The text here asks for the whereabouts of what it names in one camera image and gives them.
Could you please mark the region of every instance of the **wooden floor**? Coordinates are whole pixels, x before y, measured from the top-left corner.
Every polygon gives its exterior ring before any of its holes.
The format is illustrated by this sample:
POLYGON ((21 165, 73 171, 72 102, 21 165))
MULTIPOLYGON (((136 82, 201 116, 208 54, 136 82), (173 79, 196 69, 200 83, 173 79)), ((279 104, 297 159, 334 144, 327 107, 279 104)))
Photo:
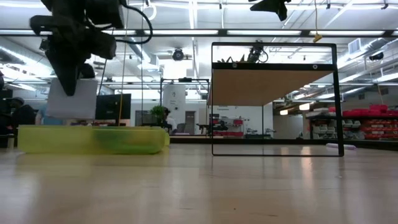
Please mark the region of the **wooden floor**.
POLYGON ((380 224, 397 223, 397 208, 398 152, 213 157, 209 146, 172 145, 154 156, 0 154, 1 224, 380 224))

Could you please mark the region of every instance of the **yellow plastic bin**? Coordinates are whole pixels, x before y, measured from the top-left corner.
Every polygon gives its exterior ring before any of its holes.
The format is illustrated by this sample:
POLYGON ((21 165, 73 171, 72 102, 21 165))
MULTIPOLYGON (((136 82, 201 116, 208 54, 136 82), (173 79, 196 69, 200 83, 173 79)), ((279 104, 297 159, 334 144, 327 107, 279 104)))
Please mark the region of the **yellow plastic bin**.
POLYGON ((155 154, 165 146, 161 128, 21 126, 18 148, 26 153, 155 154))

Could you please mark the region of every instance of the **ceiling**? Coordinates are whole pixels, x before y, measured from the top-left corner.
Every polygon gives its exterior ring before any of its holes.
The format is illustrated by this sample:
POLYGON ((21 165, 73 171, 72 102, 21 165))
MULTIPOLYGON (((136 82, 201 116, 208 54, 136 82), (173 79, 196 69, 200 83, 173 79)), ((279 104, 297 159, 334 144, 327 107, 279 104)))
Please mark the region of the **ceiling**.
MULTIPOLYGON (((288 19, 281 22, 276 14, 271 12, 251 12, 249 7, 252 3, 247 0, 152 0, 151 4, 156 7, 156 15, 151 23, 154 29, 314 29, 315 21, 319 29, 363 29, 363 30, 391 30, 398 28, 398 0, 387 0, 389 7, 382 10, 383 0, 318 0, 318 16, 316 16, 313 0, 292 0, 288 3, 288 19), (332 7, 325 9, 326 3, 330 2, 332 7)), ((140 7, 142 1, 130 1, 130 5, 140 7)), ((151 8, 144 11, 152 16, 151 8)), ((30 29, 29 19, 34 15, 49 15, 39 0, 0 0, 0 29, 30 29)), ((139 14, 124 10, 124 17, 128 29, 147 29, 139 14)), ((5 37, 7 40, 27 49, 33 54, 43 56, 39 50, 40 37, 5 37)), ((352 38, 323 38, 321 43, 335 43, 338 46, 339 57, 347 51, 348 43, 352 38)), ((187 55, 193 54, 193 45, 197 45, 196 60, 198 63, 198 77, 211 77, 211 44, 213 42, 311 42, 312 38, 279 37, 279 38, 258 38, 258 37, 154 37, 143 49, 148 54, 157 55, 159 65, 165 65, 165 70, 172 70, 175 67, 192 69, 192 61, 184 64, 173 64, 171 53, 175 48, 181 48, 187 55)), ((242 53, 247 49, 231 48, 227 50, 213 49, 213 56, 217 59, 232 56, 239 60, 242 53)), ((296 47, 281 47, 267 49, 272 62, 284 63, 326 63, 331 59, 330 51, 317 49, 297 49, 296 47)), ((102 58, 92 56, 91 63, 104 62, 102 58)), ((106 77, 125 76, 147 77, 144 81, 150 82, 160 80, 160 72, 145 70, 141 74, 141 63, 137 55, 125 46, 118 43, 117 56, 108 60, 104 75, 106 77)), ((346 68, 344 73, 350 75, 357 72, 356 67, 346 68)), ((98 77, 101 77, 103 70, 97 70, 98 77)), ((184 77, 185 72, 167 71, 175 73, 174 77, 184 77)))

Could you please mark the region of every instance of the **monitor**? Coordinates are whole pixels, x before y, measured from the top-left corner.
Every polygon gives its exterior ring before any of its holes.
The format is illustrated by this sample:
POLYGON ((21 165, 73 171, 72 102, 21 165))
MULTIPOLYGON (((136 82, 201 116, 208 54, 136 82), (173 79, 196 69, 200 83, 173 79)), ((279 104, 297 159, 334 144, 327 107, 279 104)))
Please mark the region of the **monitor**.
POLYGON ((130 119, 131 94, 101 95, 97 96, 95 119, 119 120, 120 103, 122 103, 120 119, 130 119))

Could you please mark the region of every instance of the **potted plant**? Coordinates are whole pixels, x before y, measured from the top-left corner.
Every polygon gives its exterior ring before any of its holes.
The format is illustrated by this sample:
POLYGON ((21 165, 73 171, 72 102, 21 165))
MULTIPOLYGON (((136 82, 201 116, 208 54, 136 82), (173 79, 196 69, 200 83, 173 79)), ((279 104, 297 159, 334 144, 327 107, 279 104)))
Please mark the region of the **potted plant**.
POLYGON ((164 107, 160 105, 154 106, 150 113, 155 116, 157 125, 161 126, 164 119, 164 107))

